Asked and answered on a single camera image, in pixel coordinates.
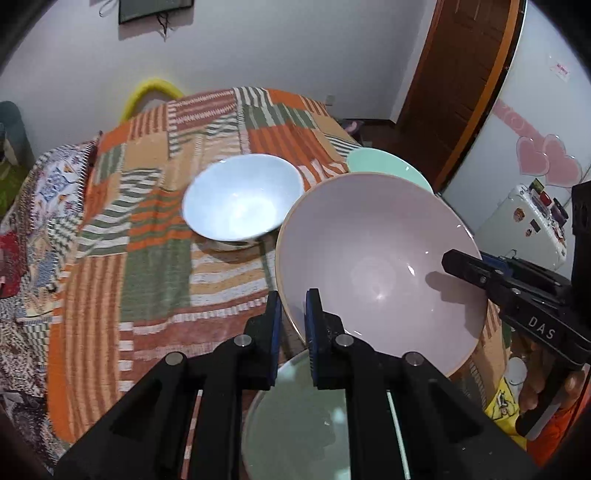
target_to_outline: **bowl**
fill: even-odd
[[[302,340],[306,292],[318,288],[348,333],[389,355],[421,352],[449,376],[476,347],[486,314],[484,291],[443,271],[452,248],[480,258],[439,197],[392,175],[350,173],[292,207],[277,242],[277,286]]]
[[[348,480],[349,431],[344,390],[317,390],[308,351],[259,392],[242,430],[242,460],[251,480]]]
[[[373,171],[387,173],[415,183],[428,192],[433,193],[429,182],[421,172],[410,163],[391,153],[377,148],[356,148],[347,155],[347,166],[350,172]]]
[[[183,218],[199,235],[246,242],[283,222],[304,193],[300,172],[274,155],[248,154],[212,164],[189,185]]]

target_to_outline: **mint green bowl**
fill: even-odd
[[[374,171],[394,175],[433,193],[427,179],[410,163],[377,148],[356,148],[347,155],[347,166],[350,172]]]

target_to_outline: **pink heart sticker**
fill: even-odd
[[[556,135],[546,135],[543,151],[548,156],[550,166],[546,174],[546,183],[565,189],[581,181],[583,171],[576,158],[566,154],[562,140]]]
[[[527,137],[520,137],[517,141],[517,162],[522,175],[540,177],[550,168],[548,156],[536,151],[534,141]]]

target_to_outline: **screw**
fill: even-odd
[[[166,363],[173,367],[183,361],[183,354],[181,352],[171,352],[166,356],[165,360]]]
[[[252,338],[246,333],[241,333],[234,337],[234,343],[238,346],[249,346],[252,343]]]
[[[340,346],[351,346],[353,345],[353,337],[351,337],[351,335],[348,335],[347,333],[341,333],[336,339],[335,342],[337,345]]]
[[[425,357],[423,357],[418,352],[409,352],[406,355],[404,355],[404,359],[412,366],[418,367],[424,362]]]

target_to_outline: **pink bowl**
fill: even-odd
[[[472,353],[484,292],[446,274],[451,248],[480,258],[462,221],[414,183],[350,173],[319,184],[288,213],[277,242],[281,301],[303,339],[306,291],[318,288],[345,329],[390,355],[421,352],[446,375]]]

